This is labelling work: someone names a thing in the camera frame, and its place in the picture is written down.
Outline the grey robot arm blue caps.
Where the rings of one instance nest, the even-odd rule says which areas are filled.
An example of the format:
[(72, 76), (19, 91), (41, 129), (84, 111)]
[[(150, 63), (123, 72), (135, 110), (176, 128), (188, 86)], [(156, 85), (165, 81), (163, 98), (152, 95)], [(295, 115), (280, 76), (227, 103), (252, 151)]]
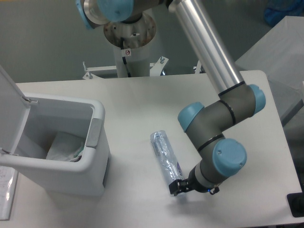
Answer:
[(214, 100), (204, 106), (194, 102), (178, 114), (178, 122), (200, 161), (188, 177), (173, 173), (175, 162), (166, 160), (172, 195), (197, 191), (215, 194), (219, 186), (237, 174), (247, 161), (244, 146), (224, 132), (261, 111), (263, 91), (248, 85), (230, 59), (200, 0), (78, 0), (76, 8), (87, 29), (101, 27), (114, 47), (119, 77), (148, 76), (148, 64), (136, 51), (149, 45), (156, 24), (146, 11), (165, 5), (173, 13), (194, 49), (212, 85)]

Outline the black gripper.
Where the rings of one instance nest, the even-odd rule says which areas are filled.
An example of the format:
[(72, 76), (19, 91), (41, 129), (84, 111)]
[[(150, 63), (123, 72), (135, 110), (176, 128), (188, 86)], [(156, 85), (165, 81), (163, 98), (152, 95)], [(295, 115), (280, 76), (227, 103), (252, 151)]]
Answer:
[(185, 180), (174, 180), (171, 184), (169, 184), (170, 194), (173, 196), (177, 196), (180, 193), (187, 192), (187, 189), (195, 190), (200, 193), (209, 192), (211, 195), (214, 195), (219, 192), (219, 187), (207, 188), (199, 183), (195, 176), (195, 170), (191, 170), (189, 176)]

